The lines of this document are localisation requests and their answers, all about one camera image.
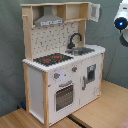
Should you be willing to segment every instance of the small cabinet door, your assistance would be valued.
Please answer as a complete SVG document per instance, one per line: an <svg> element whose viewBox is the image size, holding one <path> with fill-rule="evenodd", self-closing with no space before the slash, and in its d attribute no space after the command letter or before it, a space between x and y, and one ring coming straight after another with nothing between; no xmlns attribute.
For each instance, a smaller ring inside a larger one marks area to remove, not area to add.
<svg viewBox="0 0 128 128"><path fill-rule="evenodd" d="M89 3L88 19L98 22L100 16L100 4Z"/></svg>
<svg viewBox="0 0 128 128"><path fill-rule="evenodd" d="M102 54L82 61L80 107L99 96Z"/></svg>

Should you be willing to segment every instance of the faucet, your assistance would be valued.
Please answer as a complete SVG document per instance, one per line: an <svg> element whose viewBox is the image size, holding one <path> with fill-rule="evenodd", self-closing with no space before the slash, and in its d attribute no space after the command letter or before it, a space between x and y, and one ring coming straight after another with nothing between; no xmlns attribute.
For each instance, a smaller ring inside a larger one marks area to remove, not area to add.
<svg viewBox="0 0 128 128"><path fill-rule="evenodd" d="M72 39L75 35L80 36L80 41L82 41L82 35L80 33L74 33L71 38L70 38L70 43L68 44L68 49L72 49L73 47L75 47L75 44L73 44Z"/></svg>

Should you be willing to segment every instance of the wooden table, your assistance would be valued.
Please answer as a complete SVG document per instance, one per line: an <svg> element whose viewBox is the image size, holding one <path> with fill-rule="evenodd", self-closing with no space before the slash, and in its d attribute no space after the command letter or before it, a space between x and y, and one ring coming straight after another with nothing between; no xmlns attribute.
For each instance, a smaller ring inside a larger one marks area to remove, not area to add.
<svg viewBox="0 0 128 128"><path fill-rule="evenodd" d="M32 115L19 109L0 118L0 128L44 128ZM81 128L69 118L64 118L50 128Z"/></svg>
<svg viewBox="0 0 128 128"><path fill-rule="evenodd" d="M71 117L87 128L115 128L128 118L128 89L102 81L99 99L74 112Z"/></svg>

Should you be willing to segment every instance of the door handle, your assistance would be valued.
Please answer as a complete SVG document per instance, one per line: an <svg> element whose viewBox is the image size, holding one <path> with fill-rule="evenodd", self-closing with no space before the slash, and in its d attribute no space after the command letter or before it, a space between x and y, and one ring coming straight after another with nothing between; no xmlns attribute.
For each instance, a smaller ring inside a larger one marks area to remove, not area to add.
<svg viewBox="0 0 128 128"><path fill-rule="evenodd" d="M85 88L86 88L86 82L87 82L87 79L85 78L85 76L83 76L83 80L84 80L84 87L82 87L82 90L85 90Z"/></svg>
<svg viewBox="0 0 128 128"><path fill-rule="evenodd" d="M66 87L72 83L72 80L68 81L66 84L61 84L59 87Z"/></svg>

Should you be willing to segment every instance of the sink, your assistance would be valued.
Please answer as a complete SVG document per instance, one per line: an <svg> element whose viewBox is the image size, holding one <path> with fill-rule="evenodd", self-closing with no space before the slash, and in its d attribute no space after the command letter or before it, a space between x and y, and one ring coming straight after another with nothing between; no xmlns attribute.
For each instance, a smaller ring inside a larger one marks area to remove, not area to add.
<svg viewBox="0 0 128 128"><path fill-rule="evenodd" d="M75 56L80 56L80 55L88 54L88 53L94 52L94 51L95 51L94 49L78 47L78 48L66 50L65 53L72 54Z"/></svg>

